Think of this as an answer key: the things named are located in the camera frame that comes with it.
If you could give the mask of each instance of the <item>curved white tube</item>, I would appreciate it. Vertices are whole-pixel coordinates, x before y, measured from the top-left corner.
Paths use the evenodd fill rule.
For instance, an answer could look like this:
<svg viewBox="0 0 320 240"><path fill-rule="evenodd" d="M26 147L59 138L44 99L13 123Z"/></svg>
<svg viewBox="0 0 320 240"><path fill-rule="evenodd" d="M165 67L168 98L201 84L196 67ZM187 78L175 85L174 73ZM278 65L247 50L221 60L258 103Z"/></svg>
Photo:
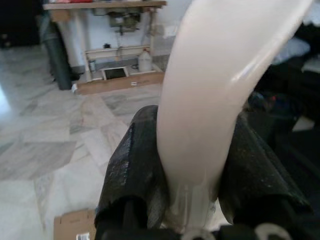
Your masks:
<svg viewBox="0 0 320 240"><path fill-rule="evenodd" d="M194 0L186 12L157 117L169 217L178 229L210 227L236 117L311 3Z"/></svg>

